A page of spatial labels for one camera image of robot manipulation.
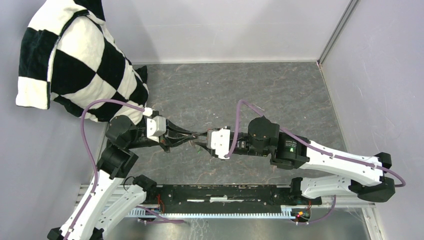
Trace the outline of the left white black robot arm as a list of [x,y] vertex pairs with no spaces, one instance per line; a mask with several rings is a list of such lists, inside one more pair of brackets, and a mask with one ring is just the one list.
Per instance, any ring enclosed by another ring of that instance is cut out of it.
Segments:
[[102,240],[125,216],[139,205],[153,204],[145,211],[158,218],[165,212],[164,194],[158,185],[145,175],[133,178],[123,195],[111,206],[106,204],[119,185],[129,179],[138,156],[137,148],[161,147],[165,152],[201,134],[181,128],[166,118],[154,114],[138,125],[124,115],[111,120],[106,131],[106,148],[94,164],[94,176],[69,219],[53,228],[49,240]]

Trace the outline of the metal key holder red handle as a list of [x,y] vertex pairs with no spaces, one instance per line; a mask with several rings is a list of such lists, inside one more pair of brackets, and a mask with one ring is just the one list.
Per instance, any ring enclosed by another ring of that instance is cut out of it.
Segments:
[[195,133],[193,133],[191,136],[192,136],[192,139],[188,141],[191,146],[196,146],[195,143],[206,143],[208,145],[208,142],[209,142],[208,134],[207,134],[207,137],[200,137],[200,138],[197,138],[195,136]]

